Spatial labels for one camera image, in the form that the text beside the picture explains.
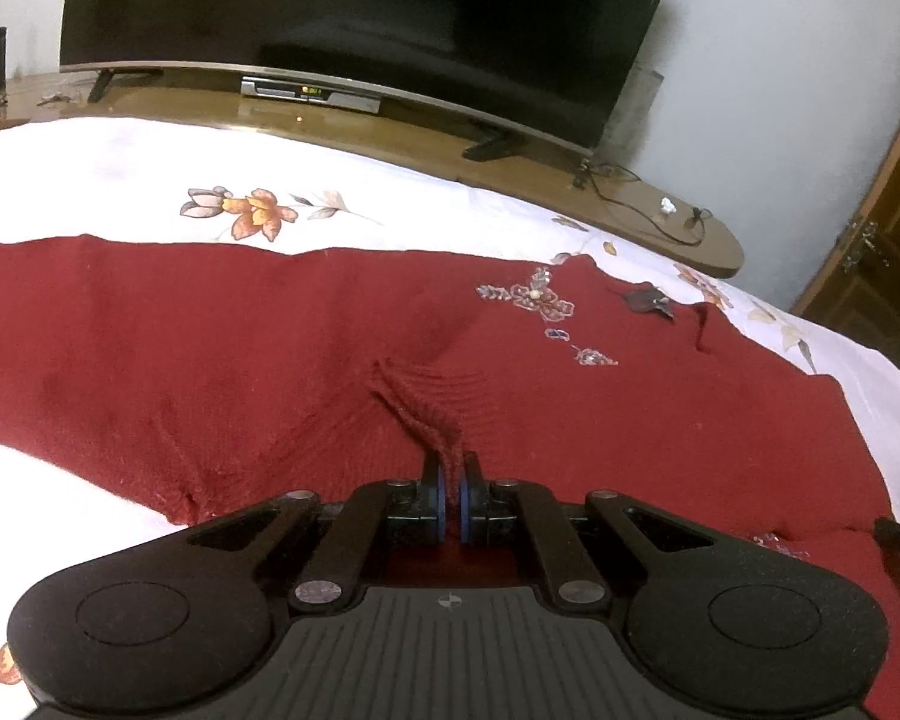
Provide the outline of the wooden tv stand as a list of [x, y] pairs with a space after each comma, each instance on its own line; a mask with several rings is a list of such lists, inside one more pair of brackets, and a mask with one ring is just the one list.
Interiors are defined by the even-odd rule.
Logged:
[[238, 71], [186, 65], [77, 67], [16, 78], [0, 99], [0, 132], [30, 122], [118, 115], [256, 130], [512, 195], [711, 277], [733, 277], [745, 263], [743, 247], [724, 223], [685, 200], [665, 215], [660, 199], [667, 192], [595, 156], [414, 101], [386, 101], [372, 115], [249, 98], [240, 93], [240, 78]]

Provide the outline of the red knitted beaded sweater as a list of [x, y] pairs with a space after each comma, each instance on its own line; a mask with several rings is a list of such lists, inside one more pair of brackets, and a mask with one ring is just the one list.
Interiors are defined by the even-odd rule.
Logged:
[[0, 444], [185, 525], [434, 450], [448, 476], [475, 454], [560, 499], [774, 536], [878, 600], [866, 706], [900, 718], [900, 557], [871, 536], [891, 504], [841, 387], [713, 305], [629, 294], [585, 255], [0, 244]]

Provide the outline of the black flat screen television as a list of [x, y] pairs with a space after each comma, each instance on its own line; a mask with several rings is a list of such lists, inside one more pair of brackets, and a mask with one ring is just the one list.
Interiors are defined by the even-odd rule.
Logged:
[[594, 149], [660, 0], [64, 0], [64, 68], [253, 68]]

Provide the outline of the white floral bed sheet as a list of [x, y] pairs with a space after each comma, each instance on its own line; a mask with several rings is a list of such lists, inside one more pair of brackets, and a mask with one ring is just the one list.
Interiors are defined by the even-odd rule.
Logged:
[[[841, 387], [900, 520], [900, 369], [701, 271], [500, 193], [243, 130], [69, 119], [0, 132], [0, 244], [436, 252], [555, 266], [585, 255], [631, 285], [629, 307], [717, 307], [759, 346]], [[173, 532], [160, 512], [0, 444], [0, 718], [34, 702], [6, 644], [11, 608], [59, 567]]]

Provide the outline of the silver set-top box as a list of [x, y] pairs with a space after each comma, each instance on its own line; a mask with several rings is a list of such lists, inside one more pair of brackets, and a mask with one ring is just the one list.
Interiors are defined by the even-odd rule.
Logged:
[[286, 103], [313, 104], [334, 107], [334, 109], [354, 110], [364, 114], [377, 115], [382, 101], [367, 94], [351, 93], [324, 86], [292, 83], [276, 78], [244, 75], [240, 78], [240, 93], [249, 98], [286, 101]]

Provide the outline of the brown wooden door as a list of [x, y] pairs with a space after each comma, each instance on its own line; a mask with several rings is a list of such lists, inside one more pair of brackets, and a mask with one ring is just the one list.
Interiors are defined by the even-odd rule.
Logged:
[[865, 200], [792, 312], [900, 367], [900, 127]]

